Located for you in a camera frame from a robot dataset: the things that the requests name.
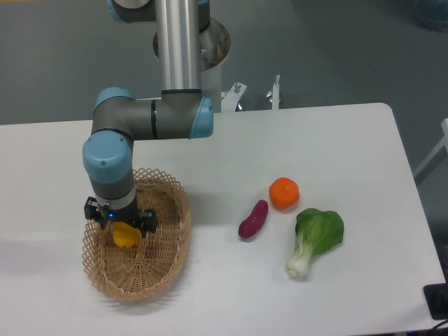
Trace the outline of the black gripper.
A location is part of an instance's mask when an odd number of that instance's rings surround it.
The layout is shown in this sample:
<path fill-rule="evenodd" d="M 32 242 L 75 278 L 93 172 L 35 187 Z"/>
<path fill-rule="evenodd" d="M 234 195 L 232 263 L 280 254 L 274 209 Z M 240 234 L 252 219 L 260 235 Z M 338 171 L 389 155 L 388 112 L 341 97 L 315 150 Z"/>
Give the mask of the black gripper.
<path fill-rule="evenodd" d="M 95 221 L 104 230 L 108 222 L 123 222 L 130 226 L 135 226 L 145 238 L 148 233 L 156 233 L 158 227 L 158 217 L 154 209 L 140 211 L 137 197 L 132 201 L 126 201 L 126 205 L 118 206 L 113 200 L 106 202 L 103 199 L 88 197 L 83 207 L 85 219 Z"/>

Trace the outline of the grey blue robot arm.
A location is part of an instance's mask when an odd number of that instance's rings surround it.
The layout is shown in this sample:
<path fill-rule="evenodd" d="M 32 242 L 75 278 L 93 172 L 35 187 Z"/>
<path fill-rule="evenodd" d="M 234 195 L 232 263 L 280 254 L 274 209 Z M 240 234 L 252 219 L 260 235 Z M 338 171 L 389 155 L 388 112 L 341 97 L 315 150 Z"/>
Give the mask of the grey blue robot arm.
<path fill-rule="evenodd" d="M 202 91 L 200 35 L 211 24 L 208 1 L 109 1 L 112 16 L 125 23 L 155 22 L 162 72 L 159 99 L 138 100 L 128 90 L 102 90 L 92 131 L 83 145 L 83 165 L 94 196 L 85 217 L 101 228 L 122 222 L 142 235 L 158 226 L 152 209 L 141 210 L 132 169 L 135 141 L 197 139 L 212 135 L 214 103 Z"/>

